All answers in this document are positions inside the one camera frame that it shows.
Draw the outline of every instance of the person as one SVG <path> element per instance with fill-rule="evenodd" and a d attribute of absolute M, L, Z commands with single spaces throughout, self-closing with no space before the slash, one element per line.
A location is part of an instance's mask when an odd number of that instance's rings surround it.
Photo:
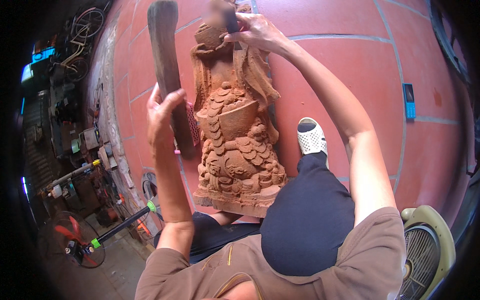
<path fill-rule="evenodd" d="M 345 144 L 350 193 L 328 170 L 321 127 L 303 118 L 297 128 L 304 154 L 299 175 L 280 190 L 259 231 L 246 230 L 190 264 L 191 251 L 205 246 L 193 246 L 194 236 L 208 226 L 195 231 L 201 222 L 192 218 L 171 146 L 170 113 L 186 95 L 180 89 L 159 104 L 155 87 L 147 135 L 165 227 L 135 298 L 395 299 L 406 258 L 403 223 L 370 118 L 339 79 L 264 16 L 237 13 L 237 19 L 242 30 L 225 36 L 227 42 L 287 59 L 320 99 Z M 238 216 L 205 217 L 218 229 Z"/>

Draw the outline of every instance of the black pants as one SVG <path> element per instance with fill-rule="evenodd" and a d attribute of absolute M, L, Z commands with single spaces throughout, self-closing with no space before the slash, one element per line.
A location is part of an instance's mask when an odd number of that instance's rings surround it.
<path fill-rule="evenodd" d="M 302 157 L 299 175 L 280 190 L 261 225 L 220 226 L 212 217 L 194 213 L 190 263 L 229 242 L 261 233 L 264 257 L 281 274 L 310 276 L 333 266 L 338 247 L 353 229 L 355 205 L 325 162 L 323 152 Z"/>

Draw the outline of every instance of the phone screen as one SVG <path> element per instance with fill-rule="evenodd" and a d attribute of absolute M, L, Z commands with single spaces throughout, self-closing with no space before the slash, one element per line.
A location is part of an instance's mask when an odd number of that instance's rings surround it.
<path fill-rule="evenodd" d="M 411 84 L 405 84 L 405 97 L 407 102 L 415 102 L 413 98 L 413 86 Z"/>

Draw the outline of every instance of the hand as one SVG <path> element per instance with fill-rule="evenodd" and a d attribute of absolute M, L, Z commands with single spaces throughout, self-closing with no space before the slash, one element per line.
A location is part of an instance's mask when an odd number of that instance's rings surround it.
<path fill-rule="evenodd" d="M 264 51 L 283 55 L 291 41 L 262 14 L 237 13 L 240 32 L 225 36 L 226 42 L 244 42 Z"/>
<path fill-rule="evenodd" d="M 173 152 L 173 130 L 170 126 L 172 111 L 182 102 L 186 105 L 184 89 L 172 92 L 162 101 L 158 83 L 147 101 L 147 139 L 155 158 L 157 150 L 165 148 Z"/>

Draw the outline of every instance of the brown t-shirt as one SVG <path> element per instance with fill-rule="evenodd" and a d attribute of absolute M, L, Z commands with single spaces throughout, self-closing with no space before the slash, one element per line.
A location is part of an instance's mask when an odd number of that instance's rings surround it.
<path fill-rule="evenodd" d="M 229 243 L 191 266 L 178 251 L 157 249 L 146 261 L 135 299 L 220 298 L 248 280 L 260 300 L 393 300 L 400 290 L 406 250 L 403 223 L 392 207 L 358 224 L 338 249 L 335 266 L 312 276 L 275 272 L 262 255 L 260 240 L 261 235 L 254 235 Z"/>

